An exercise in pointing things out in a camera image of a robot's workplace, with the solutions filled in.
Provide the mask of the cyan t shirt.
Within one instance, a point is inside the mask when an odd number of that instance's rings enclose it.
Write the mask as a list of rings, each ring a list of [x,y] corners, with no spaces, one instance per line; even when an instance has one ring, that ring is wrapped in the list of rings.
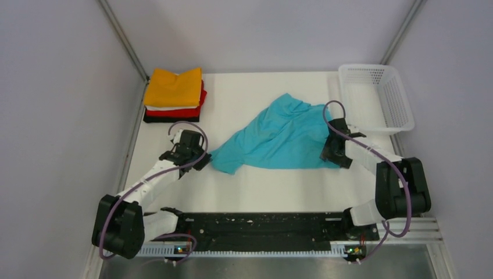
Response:
[[[211,152],[215,170],[235,174],[242,166],[261,169],[336,169],[320,154],[331,120],[324,105],[283,94],[248,125]]]

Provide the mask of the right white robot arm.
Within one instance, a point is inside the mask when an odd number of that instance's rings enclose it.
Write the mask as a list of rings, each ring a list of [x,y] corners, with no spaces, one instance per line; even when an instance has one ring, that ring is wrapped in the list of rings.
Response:
[[[364,134],[351,132],[344,118],[329,121],[328,130],[321,159],[343,169],[357,163],[375,177],[374,198],[343,212],[341,232],[345,238],[357,239],[365,226],[431,209],[426,175],[418,158],[387,152]]]

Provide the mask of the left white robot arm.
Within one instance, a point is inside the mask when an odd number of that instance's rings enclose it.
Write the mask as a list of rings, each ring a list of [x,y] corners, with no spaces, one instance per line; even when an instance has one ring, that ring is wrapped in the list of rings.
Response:
[[[163,191],[190,170],[202,170],[210,161],[209,140],[201,128],[170,134],[171,150],[161,154],[151,169],[130,188],[117,195],[105,195],[97,208],[91,242],[99,257],[134,258],[145,242],[166,234],[180,240],[185,222],[167,210],[145,215],[145,210]]]

